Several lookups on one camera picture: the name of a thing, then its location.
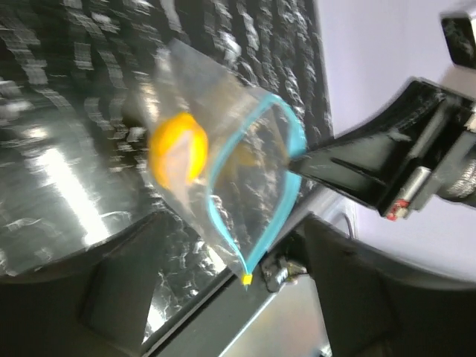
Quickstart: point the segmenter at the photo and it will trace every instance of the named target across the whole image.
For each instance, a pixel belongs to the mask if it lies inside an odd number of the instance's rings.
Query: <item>yellow object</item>
[[[149,140],[149,165],[157,182],[165,188],[170,187],[167,177],[167,153],[182,135],[191,133],[187,184],[203,171],[208,156],[208,138],[203,128],[193,116],[186,112],[178,113],[166,120],[152,134]]]
[[[253,274],[244,274],[241,278],[241,282],[243,285],[251,285],[251,282],[253,281]]]

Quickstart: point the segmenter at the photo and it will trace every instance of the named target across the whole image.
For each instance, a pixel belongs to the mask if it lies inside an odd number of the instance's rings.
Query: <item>black marbled surface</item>
[[[312,0],[3,1],[3,274],[100,244],[153,210],[168,210],[144,186],[144,132],[124,120],[121,108],[152,76],[157,48],[173,37],[225,64],[243,83],[279,94],[302,120],[309,144],[329,136],[315,21]],[[63,169],[65,177],[53,175]],[[72,196],[78,189],[61,179],[81,183],[84,195]],[[304,182],[300,196],[311,189]],[[163,263],[145,338],[224,268],[179,217],[168,217],[153,223]]]

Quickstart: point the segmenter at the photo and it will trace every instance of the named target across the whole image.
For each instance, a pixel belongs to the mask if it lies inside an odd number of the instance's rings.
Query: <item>red component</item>
[[[387,219],[389,219],[390,221],[396,221],[398,219],[398,216],[396,215],[398,210],[400,208],[407,208],[409,206],[409,204],[410,204],[409,201],[406,201],[404,199],[397,199],[395,204],[392,207],[392,210],[387,215]]]

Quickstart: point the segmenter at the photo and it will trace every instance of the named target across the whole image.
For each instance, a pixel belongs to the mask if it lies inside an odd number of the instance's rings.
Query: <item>ziplock bag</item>
[[[287,164],[305,150],[301,124],[278,96],[180,41],[156,62],[144,93],[157,189],[247,285],[295,203],[300,177]]]

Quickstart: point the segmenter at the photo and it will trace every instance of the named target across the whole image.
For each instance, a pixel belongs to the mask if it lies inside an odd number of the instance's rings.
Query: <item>orange object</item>
[[[189,153],[188,167],[171,162],[170,150],[176,146],[184,135],[189,135],[190,143],[184,146]],[[181,112],[166,120],[152,133],[149,140],[149,166],[157,182],[165,188],[170,188],[170,177],[167,169],[186,170],[186,184],[190,184],[202,173],[208,156],[208,137],[203,128],[195,121],[190,113]]]

